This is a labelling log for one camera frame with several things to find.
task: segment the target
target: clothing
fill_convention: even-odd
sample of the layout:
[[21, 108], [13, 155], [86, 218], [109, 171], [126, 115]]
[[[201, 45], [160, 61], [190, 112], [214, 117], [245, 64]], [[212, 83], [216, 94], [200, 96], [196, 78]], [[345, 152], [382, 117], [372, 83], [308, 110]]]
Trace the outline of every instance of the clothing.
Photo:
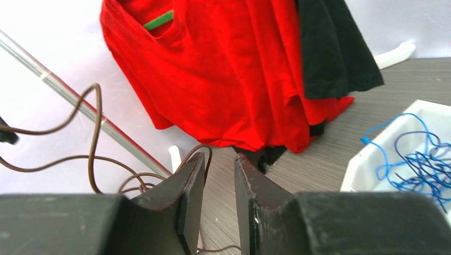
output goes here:
[[[174, 10], [152, 31], [143, 24]], [[104, 0], [105, 42], [155, 127], [249, 151], [307, 148], [353, 98], [305, 98], [293, 1]]]
[[383, 78], [344, 0], [295, 0], [300, 17], [305, 97], [347, 96]]

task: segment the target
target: red fabric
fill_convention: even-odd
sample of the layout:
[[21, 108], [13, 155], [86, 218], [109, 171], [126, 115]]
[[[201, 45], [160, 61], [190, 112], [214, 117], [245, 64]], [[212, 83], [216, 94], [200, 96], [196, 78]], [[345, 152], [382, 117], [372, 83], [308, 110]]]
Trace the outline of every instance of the red fabric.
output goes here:
[[[149, 32], [143, 24], [174, 10]], [[309, 144], [352, 102], [303, 97], [294, 1], [104, 0], [105, 42], [157, 129], [256, 151]]]

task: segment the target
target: wooden table surface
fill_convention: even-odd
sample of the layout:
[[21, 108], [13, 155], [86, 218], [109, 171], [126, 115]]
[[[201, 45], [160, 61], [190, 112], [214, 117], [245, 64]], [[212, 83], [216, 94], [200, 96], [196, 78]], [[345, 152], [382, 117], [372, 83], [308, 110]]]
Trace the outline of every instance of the wooden table surface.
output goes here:
[[[382, 71], [385, 84], [357, 92], [349, 109], [301, 154], [286, 152], [267, 177], [290, 192], [338, 191], [349, 160], [363, 148], [360, 137], [404, 111], [415, 100], [451, 105], [451, 58], [411, 59]], [[239, 245], [231, 148], [213, 151], [204, 191], [201, 229], [207, 249]], [[229, 249], [218, 254], [240, 254]]]

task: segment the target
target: metal rod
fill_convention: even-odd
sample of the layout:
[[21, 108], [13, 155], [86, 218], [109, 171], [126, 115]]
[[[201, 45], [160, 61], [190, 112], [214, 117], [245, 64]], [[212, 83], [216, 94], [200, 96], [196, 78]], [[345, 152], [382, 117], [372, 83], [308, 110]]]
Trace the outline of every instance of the metal rod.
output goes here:
[[[35, 59], [30, 53], [23, 49], [17, 42], [11, 39], [5, 32], [0, 29], [0, 47], [5, 49], [11, 56], [22, 63], [32, 73], [39, 77], [45, 84], [51, 87], [56, 93], [66, 99], [71, 105], [75, 105], [80, 99], [72, 88], [70, 88], [56, 74], [47, 69], [41, 62]], [[80, 111], [91, 121], [96, 119], [96, 109], [87, 101], [84, 101], [80, 107]], [[102, 130], [107, 133], [114, 141], [120, 144], [125, 150], [130, 152], [139, 161], [146, 165], [156, 174], [169, 177], [171, 172], [161, 165], [155, 158], [147, 153], [141, 146], [135, 143], [114, 123], [105, 116], [103, 117]]]

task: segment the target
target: white wall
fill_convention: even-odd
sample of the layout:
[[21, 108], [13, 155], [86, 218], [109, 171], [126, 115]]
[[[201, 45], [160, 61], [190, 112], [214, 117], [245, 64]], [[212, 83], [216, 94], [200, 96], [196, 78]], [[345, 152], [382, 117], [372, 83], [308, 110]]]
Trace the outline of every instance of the white wall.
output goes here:
[[[348, 3], [375, 54], [410, 40], [418, 46], [417, 57], [450, 55], [450, 0]], [[0, 29], [78, 93], [90, 83], [99, 82], [103, 86], [105, 115], [169, 168], [170, 145], [178, 145], [186, 153], [197, 142], [176, 127], [154, 129], [104, 45], [98, 24], [100, 4], [100, 0], [2, 1]], [[2, 50], [0, 70], [0, 115], [9, 125], [41, 130], [66, 118], [72, 107]], [[79, 116], [58, 134], [40, 138], [22, 135], [16, 146], [0, 144], [0, 155], [14, 164], [33, 167], [67, 155], [86, 154], [92, 131], [92, 122]], [[138, 172], [148, 171], [105, 134], [101, 136], [98, 154], [123, 161]], [[109, 163], [96, 162], [96, 169], [99, 187], [106, 192], [114, 192], [128, 176], [125, 170]], [[0, 167], [0, 182], [0, 193], [91, 192], [85, 160], [35, 174], [14, 173]]]
[[[99, 0], [8, 1], [0, 7], [0, 29], [32, 53], [75, 91], [91, 83], [102, 86], [104, 114], [148, 153], [171, 167], [168, 148], [185, 154], [197, 142], [177, 127], [155, 130], [135, 92], [104, 44], [98, 13]], [[43, 130], [70, 113], [72, 106], [0, 48], [0, 116], [10, 126]], [[95, 105], [94, 95], [89, 96]], [[11, 163], [34, 167], [64, 156], [87, 154], [93, 123], [83, 115], [65, 130], [45, 137], [20, 136], [16, 146], [0, 143], [0, 155]], [[120, 145], [102, 134], [98, 155], [112, 157], [137, 172], [149, 170]], [[0, 193], [91, 192], [87, 161], [77, 160], [33, 174], [0, 166]], [[129, 173], [115, 165], [96, 162], [99, 188], [115, 192]]]
[[416, 45], [413, 57], [451, 56], [450, 0], [347, 0], [373, 54], [404, 41]]

